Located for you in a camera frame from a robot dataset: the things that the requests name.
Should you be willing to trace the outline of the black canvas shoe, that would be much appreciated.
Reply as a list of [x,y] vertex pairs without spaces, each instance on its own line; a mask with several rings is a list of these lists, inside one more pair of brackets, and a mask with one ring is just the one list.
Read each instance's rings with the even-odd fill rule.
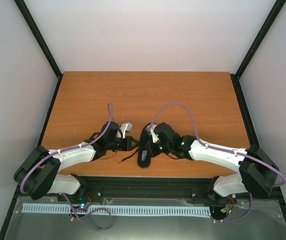
[[152,135],[147,130],[151,123],[148,123],[141,131],[140,139],[139,139],[139,151],[138,151],[138,158],[137,158],[137,165],[142,168],[146,169],[151,164],[152,159],[152,145],[154,144]]

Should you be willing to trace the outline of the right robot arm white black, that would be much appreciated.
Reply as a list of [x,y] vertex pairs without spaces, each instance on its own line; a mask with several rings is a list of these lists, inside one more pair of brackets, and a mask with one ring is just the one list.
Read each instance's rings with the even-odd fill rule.
[[150,123],[146,130],[151,136],[146,148],[151,157],[172,154],[177,159],[205,161],[234,171],[229,176],[214,178],[209,192],[215,196],[240,193],[263,199],[270,196],[279,168],[260,147],[231,148],[203,142],[192,135],[180,136],[164,122]]

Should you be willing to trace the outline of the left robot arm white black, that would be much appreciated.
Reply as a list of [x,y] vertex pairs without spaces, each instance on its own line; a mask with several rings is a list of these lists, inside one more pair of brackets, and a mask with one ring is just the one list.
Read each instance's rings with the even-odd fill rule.
[[108,121],[100,132],[78,145],[51,150],[38,146],[16,170],[14,180],[21,187],[21,192],[33,200],[47,194],[66,194],[75,201],[82,201],[88,194],[88,185],[75,173],[62,175],[59,172],[80,163],[105,159],[108,151],[133,150],[138,141],[126,135],[131,128],[129,122],[118,125]]

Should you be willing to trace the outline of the black shoelace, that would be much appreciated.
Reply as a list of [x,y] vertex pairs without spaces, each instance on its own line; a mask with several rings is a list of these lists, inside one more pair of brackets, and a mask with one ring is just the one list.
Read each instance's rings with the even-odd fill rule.
[[126,161],[126,160],[128,160],[130,158],[132,158],[138,151],[139,151],[139,148],[137,148],[131,155],[129,155],[129,156],[123,158],[121,161],[119,161],[118,164],[120,164],[120,163],[122,163],[122,162],[124,162],[124,161]]

